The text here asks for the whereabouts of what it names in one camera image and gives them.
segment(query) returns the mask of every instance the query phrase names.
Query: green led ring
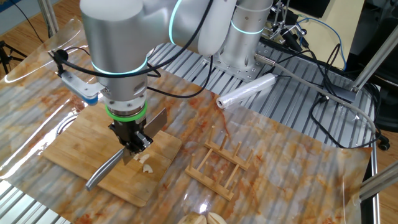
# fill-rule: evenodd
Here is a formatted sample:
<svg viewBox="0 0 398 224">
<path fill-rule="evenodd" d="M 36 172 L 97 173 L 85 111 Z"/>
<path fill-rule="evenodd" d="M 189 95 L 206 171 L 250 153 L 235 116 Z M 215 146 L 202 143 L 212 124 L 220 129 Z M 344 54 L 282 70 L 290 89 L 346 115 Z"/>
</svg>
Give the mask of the green led ring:
<svg viewBox="0 0 398 224">
<path fill-rule="evenodd" d="M 106 113 L 107 113 L 112 119 L 114 119 L 115 121 L 120 121 L 120 122 L 136 121 L 136 120 L 142 118 L 142 117 L 145 115 L 145 113 L 147 112 L 147 108 L 148 108 L 148 105 L 147 105 L 147 102 L 145 102 L 144 108 L 143 108 L 143 109 L 141 110 L 141 112 L 138 113 L 137 115 L 130 116 L 130 117 L 120 117 L 120 116 L 116 116 L 115 114 L 112 114 L 112 113 L 109 111 L 108 107 L 105 106 Z"/>
</svg>

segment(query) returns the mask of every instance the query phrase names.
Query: wooden cutting board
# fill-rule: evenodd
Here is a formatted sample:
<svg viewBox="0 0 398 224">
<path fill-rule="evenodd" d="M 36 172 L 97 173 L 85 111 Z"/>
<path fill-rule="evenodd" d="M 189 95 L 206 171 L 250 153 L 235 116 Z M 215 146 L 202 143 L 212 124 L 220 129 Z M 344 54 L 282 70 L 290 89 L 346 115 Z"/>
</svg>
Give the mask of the wooden cutting board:
<svg viewBox="0 0 398 224">
<path fill-rule="evenodd" d="M 116 135 L 108 129 L 112 122 L 104 105 L 89 106 L 43 155 L 88 180 L 97 168 L 122 148 Z M 121 161 L 98 186 L 133 205 L 145 206 L 181 144 L 181 140 L 159 131 L 154 142 L 142 153 L 150 154 L 145 164 L 152 167 L 153 174 L 143 173 L 143 164 L 139 161 L 132 159 L 126 166 Z"/>
</svg>

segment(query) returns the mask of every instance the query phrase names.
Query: wooden floor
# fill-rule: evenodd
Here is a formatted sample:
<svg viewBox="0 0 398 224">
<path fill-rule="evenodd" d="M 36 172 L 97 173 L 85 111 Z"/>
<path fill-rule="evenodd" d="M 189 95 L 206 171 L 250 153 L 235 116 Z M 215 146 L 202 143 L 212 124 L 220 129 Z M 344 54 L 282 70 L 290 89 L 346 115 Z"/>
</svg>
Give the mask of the wooden floor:
<svg viewBox="0 0 398 224">
<path fill-rule="evenodd" d="M 80 17 L 79 0 L 61 0 L 54 5 L 55 15 L 57 15 L 58 24 L 63 27 L 70 19 Z M 40 37 L 45 40 L 47 38 L 47 28 L 44 24 L 43 17 L 38 14 L 30 19 L 36 28 Z M 29 55 L 41 43 L 34 34 L 28 22 L 23 22 L 19 26 L 13 28 L 9 32 L 0 36 L 0 40 L 6 41 L 7 44 L 20 50 L 22 53 Z M 2 67 L 0 68 L 0 78 L 5 75 Z M 390 139 L 391 148 L 387 152 L 377 151 L 377 164 L 379 170 L 386 168 L 398 159 L 398 133 L 383 132 Z M 380 193 L 380 210 L 381 223 L 396 224 L 398 220 L 398 184 L 392 185 Z"/>
</svg>

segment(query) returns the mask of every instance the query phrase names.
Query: knife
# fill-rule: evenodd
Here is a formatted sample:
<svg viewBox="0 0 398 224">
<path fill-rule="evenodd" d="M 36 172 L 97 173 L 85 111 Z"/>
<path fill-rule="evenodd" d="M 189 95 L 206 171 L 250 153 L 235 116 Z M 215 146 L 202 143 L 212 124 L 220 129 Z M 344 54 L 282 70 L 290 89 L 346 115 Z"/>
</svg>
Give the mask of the knife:
<svg viewBox="0 0 398 224">
<path fill-rule="evenodd" d="M 156 117 L 149 122 L 144 127 L 144 133 L 149 137 L 153 138 L 155 135 L 165 126 L 167 123 L 167 111 L 164 108 Z M 101 167 L 98 168 L 97 171 L 90 177 L 90 179 L 86 183 L 86 189 L 91 191 L 94 187 L 101 182 L 104 177 L 106 177 L 109 172 L 116 166 L 116 164 L 123 159 L 124 165 L 131 161 L 131 159 L 135 156 L 133 153 L 123 147 L 120 149 L 115 155 L 113 155 L 110 159 L 108 159 Z"/>
</svg>

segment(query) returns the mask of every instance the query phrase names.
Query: food piece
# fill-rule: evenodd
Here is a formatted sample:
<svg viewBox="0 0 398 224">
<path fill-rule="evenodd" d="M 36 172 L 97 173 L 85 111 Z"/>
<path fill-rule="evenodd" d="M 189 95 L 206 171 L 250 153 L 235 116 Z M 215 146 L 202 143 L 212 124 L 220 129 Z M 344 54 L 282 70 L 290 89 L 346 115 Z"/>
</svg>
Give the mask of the food piece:
<svg viewBox="0 0 398 224">
<path fill-rule="evenodd" d="M 207 215 L 207 223 L 208 224 L 226 224 L 223 217 L 217 215 L 216 213 L 210 212 Z"/>
<path fill-rule="evenodd" d="M 141 156 L 140 158 L 139 158 L 139 162 L 141 163 L 141 164 L 144 164 L 145 163 L 145 161 L 149 158 L 149 154 L 145 154 L 145 155 L 143 155 L 143 156 Z"/>
<path fill-rule="evenodd" d="M 152 167 L 148 164 L 145 164 L 144 167 L 142 168 L 142 172 L 147 172 L 149 174 L 153 173 L 154 170 L 152 170 Z"/>
<path fill-rule="evenodd" d="M 137 161 L 140 157 L 141 157 L 141 153 L 137 153 L 137 154 L 133 157 L 133 159 L 134 159 L 135 161 Z"/>
<path fill-rule="evenodd" d="M 191 212 L 185 215 L 178 224 L 206 224 L 206 217 L 196 212 Z"/>
</svg>

